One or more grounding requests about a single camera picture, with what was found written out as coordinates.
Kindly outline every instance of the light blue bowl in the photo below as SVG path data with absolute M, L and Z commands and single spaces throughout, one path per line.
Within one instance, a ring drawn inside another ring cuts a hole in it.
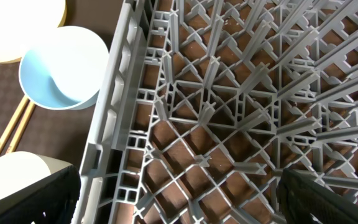
M 94 32 L 57 28 L 22 57 L 19 81 L 36 105 L 50 110 L 80 110 L 96 103 L 108 50 Z

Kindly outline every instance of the black plastic object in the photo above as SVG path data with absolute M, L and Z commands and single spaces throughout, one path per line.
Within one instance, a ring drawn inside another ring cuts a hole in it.
M 278 202 L 288 224 L 358 224 L 358 206 L 302 177 L 284 169 L 277 189 Z
M 78 170 L 68 166 L 1 199 L 0 223 L 70 223 L 80 187 Z

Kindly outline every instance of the bowl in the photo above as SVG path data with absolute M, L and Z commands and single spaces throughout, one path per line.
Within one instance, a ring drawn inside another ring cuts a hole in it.
M 65 18 L 65 0 L 0 0 L 0 63 L 20 61 L 34 42 L 62 26 Z
M 50 110 L 80 110 L 96 103 L 109 52 L 94 32 L 59 27 L 28 50 L 19 66 L 24 94 Z

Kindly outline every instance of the dish rack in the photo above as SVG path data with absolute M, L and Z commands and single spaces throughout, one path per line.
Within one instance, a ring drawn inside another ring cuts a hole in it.
M 358 1 L 126 0 L 72 223 L 285 223 L 284 168 L 358 204 L 357 58 Z

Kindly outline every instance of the brown surface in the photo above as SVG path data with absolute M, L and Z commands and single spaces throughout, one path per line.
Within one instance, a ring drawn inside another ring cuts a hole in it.
M 6 126 L 6 128 L 5 128 L 5 130 L 4 130 L 4 132 L 2 133 L 2 135 L 1 135 L 1 137 L 0 137 L 0 155 L 1 155 L 1 153 L 2 153 L 2 150 L 4 150 L 4 146 L 5 146 L 5 144 L 7 143 L 8 139 L 11 137 L 11 134 L 12 134 L 12 132 L 13 132 L 13 129 L 15 129 L 17 122 L 20 120 L 23 111 L 24 111 L 24 110 L 27 110 L 27 105 L 28 105 L 28 103 L 29 103 L 29 99 L 28 99 L 26 96 L 23 96 L 23 98 L 22 98 L 22 100 L 20 101 L 19 105 L 17 106 L 17 108 L 16 108 L 14 114 L 12 115 L 11 120 L 9 120 L 9 122 L 8 122 L 8 124 L 7 124 L 7 126 Z
M 122 1 L 67 0 L 65 25 L 96 32 L 110 48 L 121 4 Z M 19 63 L 0 64 L 0 136 L 23 97 L 18 68 Z M 79 167 L 93 110 L 50 111 L 36 107 L 17 150 L 62 159 Z

